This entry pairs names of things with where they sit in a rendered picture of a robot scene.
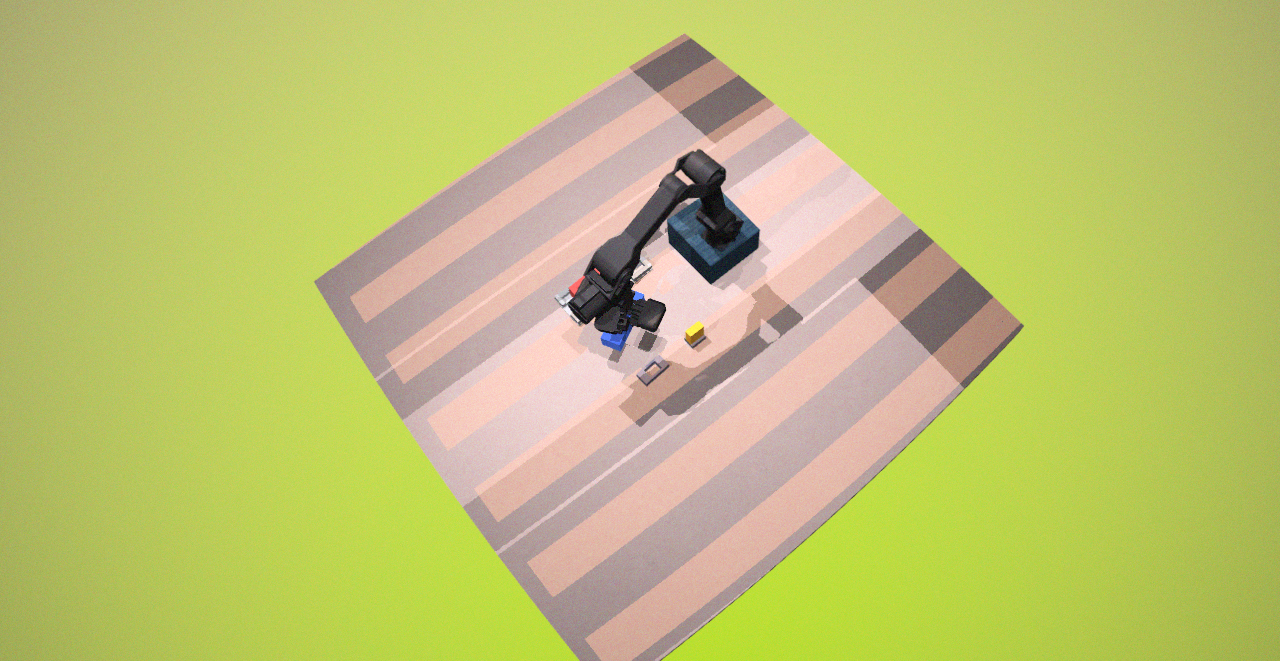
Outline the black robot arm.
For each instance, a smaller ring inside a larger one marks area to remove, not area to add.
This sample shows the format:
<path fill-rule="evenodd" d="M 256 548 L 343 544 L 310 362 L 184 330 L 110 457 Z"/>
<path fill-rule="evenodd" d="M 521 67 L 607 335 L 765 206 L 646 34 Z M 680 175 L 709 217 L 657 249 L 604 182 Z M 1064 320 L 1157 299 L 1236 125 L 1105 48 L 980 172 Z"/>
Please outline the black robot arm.
<path fill-rule="evenodd" d="M 686 184 L 680 179 L 676 175 L 680 170 L 694 183 Z M 605 245 L 593 254 L 582 274 L 589 284 L 568 301 L 571 313 L 585 325 L 595 318 L 596 330 L 613 336 L 627 332 L 630 323 L 630 316 L 626 316 L 627 307 L 611 305 L 609 300 L 628 295 L 630 281 L 640 263 L 644 245 L 675 208 L 687 199 L 700 199 L 701 206 L 695 215 L 698 222 L 707 225 L 701 238 L 721 251 L 730 245 L 744 222 L 724 206 L 721 190 L 724 181 L 724 167 L 701 149 L 678 158 L 675 172 L 662 178 L 657 192 L 626 229 L 620 236 L 607 240 Z"/>

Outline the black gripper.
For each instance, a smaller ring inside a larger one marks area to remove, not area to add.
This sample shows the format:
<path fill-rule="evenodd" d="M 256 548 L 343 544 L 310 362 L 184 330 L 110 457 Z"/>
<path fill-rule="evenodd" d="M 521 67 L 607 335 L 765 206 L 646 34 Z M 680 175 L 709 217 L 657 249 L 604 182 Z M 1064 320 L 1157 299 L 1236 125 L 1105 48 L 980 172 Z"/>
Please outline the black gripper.
<path fill-rule="evenodd" d="M 588 284 L 589 281 L 586 278 L 582 278 L 579 290 L 576 291 L 575 295 L 579 295 L 579 292 Z M 630 281 L 630 286 L 631 287 L 628 295 L 626 295 L 623 298 L 612 298 L 612 300 L 608 298 L 611 305 L 620 307 L 623 307 L 625 305 L 627 307 L 627 314 L 628 315 L 632 314 L 630 316 L 630 323 L 628 323 L 631 327 L 641 327 L 645 330 L 657 332 L 666 314 L 666 304 L 662 304 L 653 298 L 634 300 L 634 296 L 636 295 L 635 291 L 632 290 L 634 281 Z"/>

